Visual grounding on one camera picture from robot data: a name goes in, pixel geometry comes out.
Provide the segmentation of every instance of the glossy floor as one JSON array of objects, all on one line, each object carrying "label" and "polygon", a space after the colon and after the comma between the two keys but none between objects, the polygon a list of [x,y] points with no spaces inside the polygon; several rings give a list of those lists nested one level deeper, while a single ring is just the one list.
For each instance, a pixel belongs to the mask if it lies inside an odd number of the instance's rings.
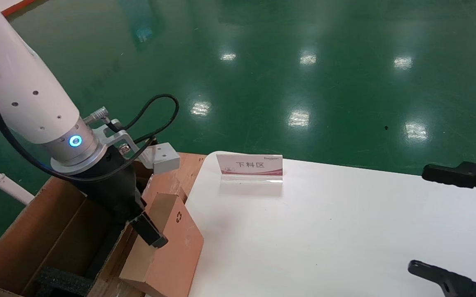
[{"label": "glossy floor", "polygon": [[[178,151],[408,174],[476,162],[476,0],[49,0],[10,20],[82,115],[127,123],[177,96],[159,139]],[[156,102],[132,133],[171,112]],[[47,178],[1,136],[0,171],[32,192]],[[20,208],[0,193],[0,234]]]}]

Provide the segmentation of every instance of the blue led ring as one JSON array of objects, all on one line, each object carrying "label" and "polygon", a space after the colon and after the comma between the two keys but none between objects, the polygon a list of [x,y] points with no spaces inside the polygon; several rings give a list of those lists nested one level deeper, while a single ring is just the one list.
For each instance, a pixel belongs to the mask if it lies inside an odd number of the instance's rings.
[{"label": "blue led ring", "polygon": [[74,135],[70,138],[70,146],[77,147],[82,144],[82,137]]}]

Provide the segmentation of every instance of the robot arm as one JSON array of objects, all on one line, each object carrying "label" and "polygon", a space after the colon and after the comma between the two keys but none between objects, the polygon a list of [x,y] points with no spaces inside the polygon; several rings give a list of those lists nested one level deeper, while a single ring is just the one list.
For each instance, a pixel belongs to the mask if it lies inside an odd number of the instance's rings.
[{"label": "robot arm", "polygon": [[[88,198],[110,210],[116,222],[130,222],[141,237],[156,248],[165,245],[167,239],[144,213],[132,162],[139,158],[145,167],[154,169],[154,173],[179,167],[179,155],[168,143],[151,145],[154,135],[174,120],[179,109],[177,99],[169,94],[155,96],[144,109],[161,97],[174,101],[174,115],[165,126],[140,138],[146,141],[142,148],[118,120],[110,123],[107,112],[98,118],[108,124],[91,129],[42,59],[0,13],[0,131],[30,163],[70,181]],[[115,133],[106,137],[112,123],[117,123]],[[27,141],[44,147],[51,156],[52,168],[45,167],[25,151],[9,128]],[[120,141],[128,143],[134,151],[128,160],[114,146]]]}]

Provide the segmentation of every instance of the white table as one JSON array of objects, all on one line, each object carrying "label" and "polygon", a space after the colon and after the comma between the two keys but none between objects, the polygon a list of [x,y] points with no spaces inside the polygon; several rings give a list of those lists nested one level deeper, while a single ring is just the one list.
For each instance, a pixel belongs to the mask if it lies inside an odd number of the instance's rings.
[{"label": "white table", "polygon": [[189,297],[443,297],[412,259],[476,281],[476,189],[297,160],[282,184],[229,183],[217,153],[186,204],[205,239]]}]

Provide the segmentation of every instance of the cable connector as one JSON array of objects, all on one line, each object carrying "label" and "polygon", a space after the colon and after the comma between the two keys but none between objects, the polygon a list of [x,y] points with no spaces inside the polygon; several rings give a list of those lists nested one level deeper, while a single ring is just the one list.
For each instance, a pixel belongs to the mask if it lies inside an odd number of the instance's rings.
[{"label": "cable connector", "polygon": [[97,109],[96,111],[94,111],[93,113],[91,113],[89,116],[85,117],[84,118],[84,123],[86,125],[89,125],[91,123],[94,123],[98,120],[102,120],[104,118],[107,118],[108,117],[108,110],[106,109],[106,107],[101,107],[99,109]]}]

